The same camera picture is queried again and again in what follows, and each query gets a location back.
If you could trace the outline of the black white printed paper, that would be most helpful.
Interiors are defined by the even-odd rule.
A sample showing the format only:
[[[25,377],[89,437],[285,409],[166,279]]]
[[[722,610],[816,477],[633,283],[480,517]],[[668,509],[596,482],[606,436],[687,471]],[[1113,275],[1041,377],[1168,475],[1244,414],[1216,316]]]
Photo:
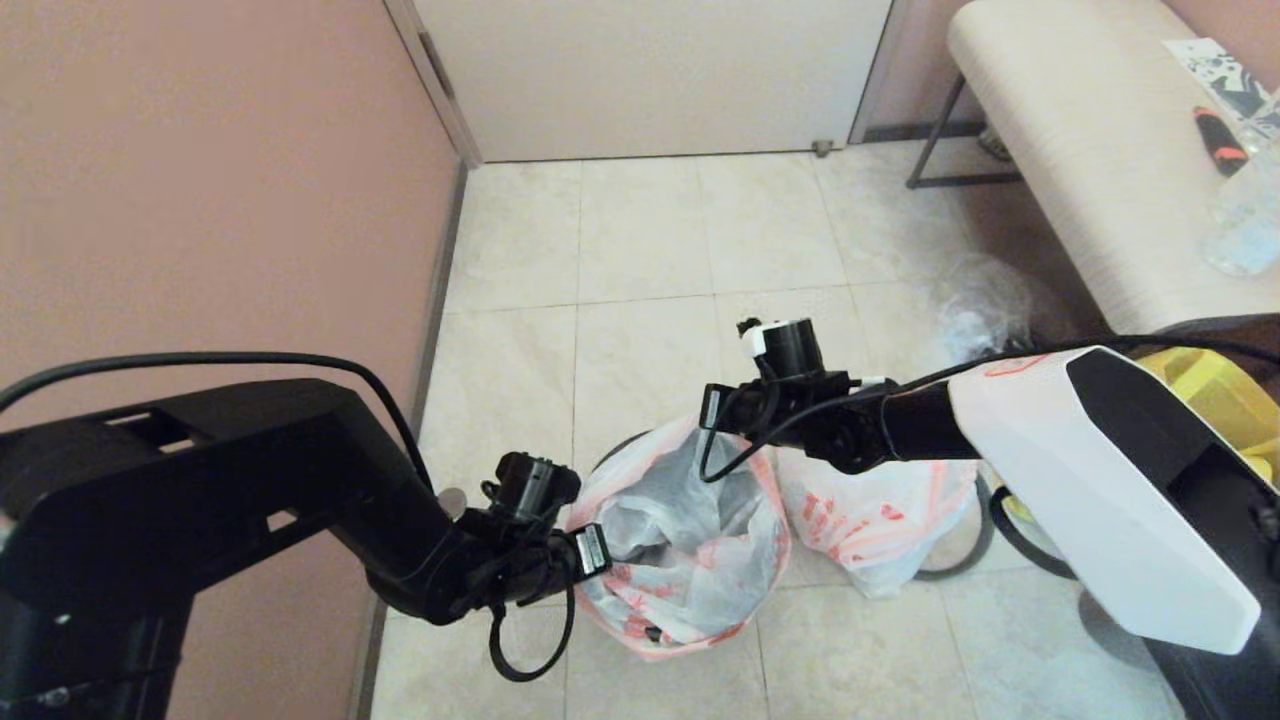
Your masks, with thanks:
[[[1280,96],[1213,38],[1165,40],[1162,45],[1204,88],[1221,111],[1267,137],[1280,133]]]

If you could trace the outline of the beige wood-grain bench top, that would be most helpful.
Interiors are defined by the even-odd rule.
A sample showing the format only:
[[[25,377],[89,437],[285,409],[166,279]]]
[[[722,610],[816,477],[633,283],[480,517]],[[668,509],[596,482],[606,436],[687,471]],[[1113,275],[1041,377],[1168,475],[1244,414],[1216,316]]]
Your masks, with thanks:
[[[947,47],[1111,331],[1280,331],[1280,266],[1201,252],[1224,179],[1169,51],[1192,35],[1162,0],[972,0]]]

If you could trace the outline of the yellow fabric tote bag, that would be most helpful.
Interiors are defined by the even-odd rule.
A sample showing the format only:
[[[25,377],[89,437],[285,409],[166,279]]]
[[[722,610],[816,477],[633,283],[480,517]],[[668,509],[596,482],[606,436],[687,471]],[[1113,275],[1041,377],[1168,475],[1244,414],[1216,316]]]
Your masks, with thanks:
[[[1184,509],[1240,487],[1280,512],[1280,400],[1229,354],[1091,348],[1055,369],[1068,397],[1051,439],[1085,433]]]

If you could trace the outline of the black round trash bin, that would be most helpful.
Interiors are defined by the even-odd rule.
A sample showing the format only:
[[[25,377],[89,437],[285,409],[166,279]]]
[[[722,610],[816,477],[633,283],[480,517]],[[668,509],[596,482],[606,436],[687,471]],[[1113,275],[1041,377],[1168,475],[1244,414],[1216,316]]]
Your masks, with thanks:
[[[613,456],[616,456],[617,454],[622,452],[630,445],[632,445],[635,441],[641,439],[643,437],[648,436],[649,433],[650,433],[650,430],[643,430],[643,432],[639,432],[635,436],[630,436],[628,438],[626,438],[626,439],[621,441],[620,443],[617,443],[617,446],[614,446],[613,448],[611,448],[607,454],[604,454],[595,462],[595,465],[591,468],[590,473],[594,474],[595,471],[598,471],[599,468],[602,465],[604,465],[605,462],[608,462]]]

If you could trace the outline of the grey ribbed round object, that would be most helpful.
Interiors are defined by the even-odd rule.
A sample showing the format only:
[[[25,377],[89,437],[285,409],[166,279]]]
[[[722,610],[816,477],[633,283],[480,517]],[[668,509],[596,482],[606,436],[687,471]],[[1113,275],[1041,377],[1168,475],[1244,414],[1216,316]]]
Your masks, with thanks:
[[[1079,593],[1076,611],[1088,637],[1106,655],[1144,673],[1153,671],[1155,665],[1143,639],[1117,625],[1089,591]]]

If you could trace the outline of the clear plastic bag black contents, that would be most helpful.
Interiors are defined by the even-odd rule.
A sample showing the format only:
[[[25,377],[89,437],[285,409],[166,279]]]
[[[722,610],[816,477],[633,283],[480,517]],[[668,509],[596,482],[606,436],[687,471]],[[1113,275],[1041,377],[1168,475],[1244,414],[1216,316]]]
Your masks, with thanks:
[[[931,302],[938,345],[954,363],[1032,350],[1078,331],[1052,288],[979,252],[961,255],[938,278]]]

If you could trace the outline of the clear plastic water bottle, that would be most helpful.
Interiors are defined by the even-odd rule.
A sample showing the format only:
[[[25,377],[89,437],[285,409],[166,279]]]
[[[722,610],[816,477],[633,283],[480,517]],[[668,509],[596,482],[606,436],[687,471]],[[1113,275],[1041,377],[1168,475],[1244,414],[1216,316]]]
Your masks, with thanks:
[[[1280,263],[1280,136],[1225,182],[1211,217],[1201,256],[1212,268],[1253,277]]]

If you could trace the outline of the beige wooden bench table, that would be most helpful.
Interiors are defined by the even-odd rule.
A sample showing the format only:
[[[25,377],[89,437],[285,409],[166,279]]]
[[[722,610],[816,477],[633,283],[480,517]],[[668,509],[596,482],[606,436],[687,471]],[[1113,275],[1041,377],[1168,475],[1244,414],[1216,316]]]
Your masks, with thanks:
[[[957,104],[960,95],[966,87],[966,77],[963,73],[956,74],[945,101],[943,109],[937,118],[937,120],[931,127],[928,136],[925,137],[925,146],[922,150],[920,156],[916,160],[915,167],[911,169],[905,186],[909,190],[940,190],[940,188],[963,188],[963,187],[977,187],[986,184],[1011,184],[1023,181],[1020,173],[1000,172],[1000,173],[984,173],[984,174],[969,174],[969,176],[938,176],[938,177],[925,177],[924,172],[928,167],[931,158],[933,156],[937,143],[942,140],[946,133],[946,127],[948,124],[950,117],[954,113],[954,108]],[[1048,342],[1041,336],[1037,336],[1033,331],[1028,331],[1024,336],[1015,334],[1014,337],[1006,337],[1000,342],[995,342],[983,347],[979,351],[972,351],[965,355],[965,359],[957,366],[959,370],[972,368],[977,365],[980,360],[995,360],[995,359],[1010,359],[1010,357],[1029,357],[1038,352],[1048,351],[1064,351],[1071,348],[1083,348],[1089,345],[1100,345],[1106,348],[1117,350],[1123,354],[1130,352],[1135,348],[1149,346],[1153,348],[1202,348],[1212,350],[1221,354],[1235,355],[1240,357],[1248,357],[1262,363],[1267,366],[1274,366],[1280,370],[1280,352],[1272,352],[1266,348],[1261,348],[1254,345],[1248,345],[1239,341],[1230,340],[1216,340],[1199,336],[1189,334],[1111,334],[1111,336],[1096,336],[1084,337],[1075,340],[1065,340],[1062,342]]]

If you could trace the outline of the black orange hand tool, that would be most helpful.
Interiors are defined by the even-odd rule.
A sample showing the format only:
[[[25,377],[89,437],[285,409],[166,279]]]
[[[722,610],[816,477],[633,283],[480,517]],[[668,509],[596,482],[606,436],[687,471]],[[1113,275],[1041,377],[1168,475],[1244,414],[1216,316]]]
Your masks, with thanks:
[[[1206,152],[1222,177],[1233,177],[1249,161],[1236,136],[1222,117],[1211,108],[1193,108],[1193,118],[1203,141]]]

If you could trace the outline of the white door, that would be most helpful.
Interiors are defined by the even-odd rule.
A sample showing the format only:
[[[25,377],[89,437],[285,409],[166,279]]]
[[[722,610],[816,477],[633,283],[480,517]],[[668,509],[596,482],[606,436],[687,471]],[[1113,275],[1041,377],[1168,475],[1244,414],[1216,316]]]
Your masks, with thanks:
[[[413,0],[484,161],[842,147],[893,0]]]

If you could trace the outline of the white trash bag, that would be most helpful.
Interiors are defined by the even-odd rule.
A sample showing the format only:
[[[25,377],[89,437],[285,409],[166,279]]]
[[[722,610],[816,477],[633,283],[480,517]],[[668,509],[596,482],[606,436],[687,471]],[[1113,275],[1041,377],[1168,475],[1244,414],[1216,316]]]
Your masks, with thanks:
[[[788,524],[800,543],[872,600],[897,594],[977,498],[977,460],[884,462],[849,475],[799,450],[776,454]]]
[[[575,591],[576,609],[646,661],[696,653],[737,635],[780,584],[792,552],[773,462],[678,418],[622,443],[589,471],[568,527],[596,524],[611,568]]]

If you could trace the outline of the beige door frame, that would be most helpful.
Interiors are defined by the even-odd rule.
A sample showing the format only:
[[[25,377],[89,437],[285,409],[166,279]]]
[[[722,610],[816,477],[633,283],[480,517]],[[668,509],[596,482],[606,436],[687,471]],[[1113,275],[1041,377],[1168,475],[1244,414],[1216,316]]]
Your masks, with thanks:
[[[477,143],[470,132],[456,92],[435,44],[428,32],[415,0],[381,0],[410,54],[420,82],[445,128],[461,161],[474,170],[483,164]]]

